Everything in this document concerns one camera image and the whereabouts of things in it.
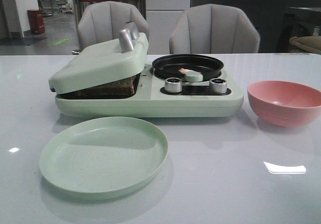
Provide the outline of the bread slice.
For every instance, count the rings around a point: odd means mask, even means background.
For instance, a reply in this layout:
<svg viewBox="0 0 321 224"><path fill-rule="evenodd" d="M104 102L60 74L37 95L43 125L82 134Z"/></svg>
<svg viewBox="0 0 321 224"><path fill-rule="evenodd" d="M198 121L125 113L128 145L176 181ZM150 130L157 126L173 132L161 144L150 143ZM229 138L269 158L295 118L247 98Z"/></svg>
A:
<svg viewBox="0 0 321 224"><path fill-rule="evenodd" d="M125 79L117 80L114 82L82 89L73 92L76 96L103 96L103 95L115 95L115 96L132 96L135 94L134 83L136 76L131 76Z"/></svg>

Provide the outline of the orange shrimp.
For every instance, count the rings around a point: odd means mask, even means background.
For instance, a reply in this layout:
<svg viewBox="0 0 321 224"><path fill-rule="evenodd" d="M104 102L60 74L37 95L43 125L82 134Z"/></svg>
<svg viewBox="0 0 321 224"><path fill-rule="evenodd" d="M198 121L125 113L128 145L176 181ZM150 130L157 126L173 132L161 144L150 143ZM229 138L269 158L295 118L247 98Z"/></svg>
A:
<svg viewBox="0 0 321 224"><path fill-rule="evenodd" d="M190 71L192 71L192 70L190 70L190 69L185 69L185 68L180 68L180 69L179 69L179 72L182 73L182 74L186 74L187 72L190 72Z"/></svg>

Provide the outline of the green sandwich maker lid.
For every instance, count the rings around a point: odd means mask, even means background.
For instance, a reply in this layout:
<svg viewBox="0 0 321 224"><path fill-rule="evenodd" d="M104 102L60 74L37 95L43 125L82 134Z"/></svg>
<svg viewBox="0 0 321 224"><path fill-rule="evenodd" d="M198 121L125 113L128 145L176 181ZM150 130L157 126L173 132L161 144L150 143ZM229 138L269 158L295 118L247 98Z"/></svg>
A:
<svg viewBox="0 0 321 224"><path fill-rule="evenodd" d="M86 47L49 79L49 88L65 94L136 76L144 70L148 40L135 23L119 31L119 38Z"/></svg>

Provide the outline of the pink bowl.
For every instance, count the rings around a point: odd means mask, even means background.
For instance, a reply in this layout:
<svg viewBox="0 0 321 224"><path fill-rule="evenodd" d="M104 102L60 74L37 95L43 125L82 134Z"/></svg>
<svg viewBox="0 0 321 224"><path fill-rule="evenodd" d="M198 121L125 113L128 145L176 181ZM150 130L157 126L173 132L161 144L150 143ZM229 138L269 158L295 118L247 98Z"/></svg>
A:
<svg viewBox="0 0 321 224"><path fill-rule="evenodd" d="M249 104L261 119L280 127L301 127L320 116L320 91L307 85L267 80L247 88Z"/></svg>

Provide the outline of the left silver control knob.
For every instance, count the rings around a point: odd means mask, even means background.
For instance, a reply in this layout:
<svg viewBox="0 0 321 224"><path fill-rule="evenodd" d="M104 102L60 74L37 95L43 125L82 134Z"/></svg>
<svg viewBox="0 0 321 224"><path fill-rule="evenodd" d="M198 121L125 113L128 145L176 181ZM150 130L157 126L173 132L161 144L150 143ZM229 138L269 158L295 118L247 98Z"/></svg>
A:
<svg viewBox="0 0 321 224"><path fill-rule="evenodd" d="M176 77L170 77L165 79L164 89L168 93L180 93L182 92L182 80Z"/></svg>

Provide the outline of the silver control knob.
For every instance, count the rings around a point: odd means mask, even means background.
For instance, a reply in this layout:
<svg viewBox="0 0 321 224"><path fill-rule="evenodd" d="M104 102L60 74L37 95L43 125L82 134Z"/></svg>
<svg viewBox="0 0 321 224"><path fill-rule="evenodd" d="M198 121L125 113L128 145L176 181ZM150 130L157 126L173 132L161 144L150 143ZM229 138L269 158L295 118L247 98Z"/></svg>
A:
<svg viewBox="0 0 321 224"><path fill-rule="evenodd" d="M164 89L168 93L180 93L182 92L182 80L176 77L170 77L165 79Z"/></svg>
<svg viewBox="0 0 321 224"><path fill-rule="evenodd" d="M215 94L225 94L227 92L227 82L221 78L209 80L209 91Z"/></svg>

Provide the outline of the black round frying pan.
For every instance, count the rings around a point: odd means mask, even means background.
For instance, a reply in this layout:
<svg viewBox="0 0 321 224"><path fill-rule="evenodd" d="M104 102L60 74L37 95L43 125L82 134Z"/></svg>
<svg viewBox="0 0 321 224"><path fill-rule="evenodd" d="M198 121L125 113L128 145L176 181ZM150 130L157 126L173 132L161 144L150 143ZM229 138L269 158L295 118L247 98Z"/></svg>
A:
<svg viewBox="0 0 321 224"><path fill-rule="evenodd" d="M183 74L179 70L184 68L201 73L202 81L207 81L220 75L224 63L217 58L205 55L174 54L155 59L152 66L154 75L158 78L183 78Z"/></svg>

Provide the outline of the green round plate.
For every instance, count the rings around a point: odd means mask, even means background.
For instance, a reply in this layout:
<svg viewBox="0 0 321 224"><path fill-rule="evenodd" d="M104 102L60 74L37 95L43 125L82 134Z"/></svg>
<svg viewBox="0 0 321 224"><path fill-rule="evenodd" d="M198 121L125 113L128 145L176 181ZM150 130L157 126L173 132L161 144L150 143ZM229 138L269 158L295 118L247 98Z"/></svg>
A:
<svg viewBox="0 0 321 224"><path fill-rule="evenodd" d="M76 124L42 150L39 168L60 191L83 199L109 199L148 184L168 154L168 140L154 124L106 117Z"/></svg>

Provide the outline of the right grey upholstered chair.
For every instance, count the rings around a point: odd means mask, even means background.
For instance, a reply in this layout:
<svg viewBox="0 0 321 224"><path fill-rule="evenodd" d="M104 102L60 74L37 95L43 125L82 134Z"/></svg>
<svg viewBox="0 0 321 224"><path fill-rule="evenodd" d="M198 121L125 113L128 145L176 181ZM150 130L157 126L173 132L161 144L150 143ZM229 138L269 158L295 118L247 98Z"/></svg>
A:
<svg viewBox="0 0 321 224"><path fill-rule="evenodd" d="M171 54L258 53L260 35L243 10L206 4L184 10L169 39Z"/></svg>

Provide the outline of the grey upholstered chair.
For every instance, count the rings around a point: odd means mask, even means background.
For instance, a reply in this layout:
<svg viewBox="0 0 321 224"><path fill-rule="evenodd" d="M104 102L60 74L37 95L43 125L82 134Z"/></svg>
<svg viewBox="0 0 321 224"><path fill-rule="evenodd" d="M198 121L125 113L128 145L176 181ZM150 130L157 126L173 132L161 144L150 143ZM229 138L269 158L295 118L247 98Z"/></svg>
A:
<svg viewBox="0 0 321 224"><path fill-rule="evenodd" d="M243 10L206 4L184 10L169 39L171 54L258 53L260 35Z"/></svg>
<svg viewBox="0 0 321 224"><path fill-rule="evenodd" d="M120 29L127 22L134 22L138 31L149 37L148 23L136 6L114 1L89 5L77 26L80 50L117 39Z"/></svg>

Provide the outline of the white cabinet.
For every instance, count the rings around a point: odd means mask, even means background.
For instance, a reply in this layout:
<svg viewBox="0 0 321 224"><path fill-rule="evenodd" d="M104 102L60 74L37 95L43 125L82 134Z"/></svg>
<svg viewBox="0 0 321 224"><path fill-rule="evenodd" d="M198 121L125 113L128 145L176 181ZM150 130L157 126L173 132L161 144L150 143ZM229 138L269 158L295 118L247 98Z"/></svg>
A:
<svg viewBox="0 0 321 224"><path fill-rule="evenodd" d="M169 54L169 42L175 24L190 0L145 0L146 20L149 25L150 55Z"/></svg>

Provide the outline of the left grey upholstered chair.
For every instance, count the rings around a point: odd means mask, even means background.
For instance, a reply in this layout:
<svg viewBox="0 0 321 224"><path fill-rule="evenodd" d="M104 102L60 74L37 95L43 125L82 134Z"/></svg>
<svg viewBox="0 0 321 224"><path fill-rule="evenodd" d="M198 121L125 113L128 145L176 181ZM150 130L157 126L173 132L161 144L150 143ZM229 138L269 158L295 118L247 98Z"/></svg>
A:
<svg viewBox="0 0 321 224"><path fill-rule="evenodd" d="M127 22L134 22L138 31L149 37L148 23L136 6L114 1L89 5L77 26L80 50L117 39L120 29Z"/></svg>

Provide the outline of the dark kitchen counter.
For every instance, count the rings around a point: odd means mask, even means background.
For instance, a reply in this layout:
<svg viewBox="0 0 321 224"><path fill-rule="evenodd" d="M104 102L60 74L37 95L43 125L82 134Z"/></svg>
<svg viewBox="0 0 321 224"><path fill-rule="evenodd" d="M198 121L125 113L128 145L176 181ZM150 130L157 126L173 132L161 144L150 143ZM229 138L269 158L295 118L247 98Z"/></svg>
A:
<svg viewBox="0 0 321 224"><path fill-rule="evenodd" d="M319 8L320 0L191 0L191 6L219 4L242 9L260 34L260 53L287 52L289 38L298 32L310 35L314 25L303 23L298 15L304 8Z"/></svg>

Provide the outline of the red trash bin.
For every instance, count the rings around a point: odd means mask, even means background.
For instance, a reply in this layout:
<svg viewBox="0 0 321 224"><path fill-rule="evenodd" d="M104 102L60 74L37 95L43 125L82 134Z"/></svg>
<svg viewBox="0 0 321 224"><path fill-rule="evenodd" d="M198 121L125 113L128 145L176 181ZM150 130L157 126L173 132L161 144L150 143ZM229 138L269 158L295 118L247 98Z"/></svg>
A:
<svg viewBox="0 0 321 224"><path fill-rule="evenodd" d="M32 34L38 35L45 33L45 25L42 13L42 10L27 10L30 30Z"/></svg>

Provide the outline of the olive cushion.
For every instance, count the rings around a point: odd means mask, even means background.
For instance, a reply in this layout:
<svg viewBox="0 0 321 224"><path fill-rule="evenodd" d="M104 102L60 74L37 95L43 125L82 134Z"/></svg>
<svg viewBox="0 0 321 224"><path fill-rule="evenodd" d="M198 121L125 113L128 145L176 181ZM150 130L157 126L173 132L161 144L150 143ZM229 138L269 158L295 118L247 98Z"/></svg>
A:
<svg viewBox="0 0 321 224"><path fill-rule="evenodd" d="M289 44L305 52L320 54L320 36L291 37Z"/></svg>

